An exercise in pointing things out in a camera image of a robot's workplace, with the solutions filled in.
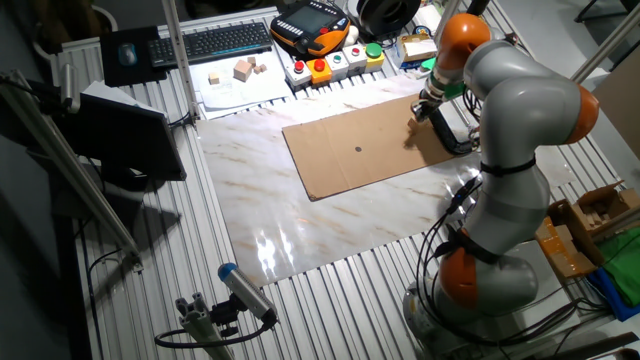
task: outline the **keyboard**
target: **keyboard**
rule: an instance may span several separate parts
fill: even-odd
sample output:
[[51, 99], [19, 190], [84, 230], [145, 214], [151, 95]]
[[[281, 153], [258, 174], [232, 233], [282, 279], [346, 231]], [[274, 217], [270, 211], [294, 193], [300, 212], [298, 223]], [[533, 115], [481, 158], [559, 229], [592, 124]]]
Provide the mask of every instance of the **keyboard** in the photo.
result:
[[[271, 37], [263, 23], [243, 24], [183, 35], [189, 63], [197, 64], [271, 49]], [[171, 39], [147, 43], [151, 67], [175, 66]]]

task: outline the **orange controller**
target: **orange controller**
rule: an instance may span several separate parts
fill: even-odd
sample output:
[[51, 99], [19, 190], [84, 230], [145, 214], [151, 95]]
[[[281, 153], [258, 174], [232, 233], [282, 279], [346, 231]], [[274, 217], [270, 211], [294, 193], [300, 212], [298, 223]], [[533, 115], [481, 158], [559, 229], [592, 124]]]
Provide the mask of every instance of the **orange controller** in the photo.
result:
[[340, 9], [316, 1], [301, 1], [271, 21], [271, 34], [293, 55], [323, 57], [337, 50], [351, 22]]

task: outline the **white marble surface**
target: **white marble surface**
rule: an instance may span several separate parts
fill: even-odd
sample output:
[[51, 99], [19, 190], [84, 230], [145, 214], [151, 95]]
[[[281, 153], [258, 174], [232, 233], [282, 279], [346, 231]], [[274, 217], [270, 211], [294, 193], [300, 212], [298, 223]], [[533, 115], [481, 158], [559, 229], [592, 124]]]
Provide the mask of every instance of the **white marble surface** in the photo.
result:
[[[262, 286], [427, 230], [448, 189], [478, 173], [479, 154], [309, 201], [282, 128], [411, 94], [423, 80], [404, 76], [277, 107], [198, 123], [207, 165], [238, 265]], [[466, 127], [452, 105], [454, 132]], [[538, 153], [552, 184], [575, 179], [557, 148]]]

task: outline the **mouse pad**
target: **mouse pad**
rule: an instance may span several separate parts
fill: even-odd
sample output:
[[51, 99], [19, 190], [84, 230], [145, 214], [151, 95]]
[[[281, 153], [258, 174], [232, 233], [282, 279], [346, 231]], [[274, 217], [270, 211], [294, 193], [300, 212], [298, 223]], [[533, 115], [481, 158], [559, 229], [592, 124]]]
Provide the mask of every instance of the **mouse pad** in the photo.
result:
[[[155, 70], [151, 67], [147, 42], [158, 39], [158, 28], [146, 28], [116, 31], [100, 37], [104, 82], [107, 86], [126, 86], [167, 78], [166, 70]], [[136, 48], [138, 62], [133, 66], [122, 66], [118, 61], [118, 47], [124, 43], [132, 43]]]

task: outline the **cardboard sheet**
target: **cardboard sheet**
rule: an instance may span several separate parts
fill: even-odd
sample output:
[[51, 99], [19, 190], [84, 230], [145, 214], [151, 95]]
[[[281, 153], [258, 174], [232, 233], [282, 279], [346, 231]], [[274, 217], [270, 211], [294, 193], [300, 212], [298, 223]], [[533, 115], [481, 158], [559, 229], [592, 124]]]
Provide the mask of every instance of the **cardboard sheet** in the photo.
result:
[[410, 136], [412, 95], [282, 130], [312, 201], [453, 158], [427, 124]]

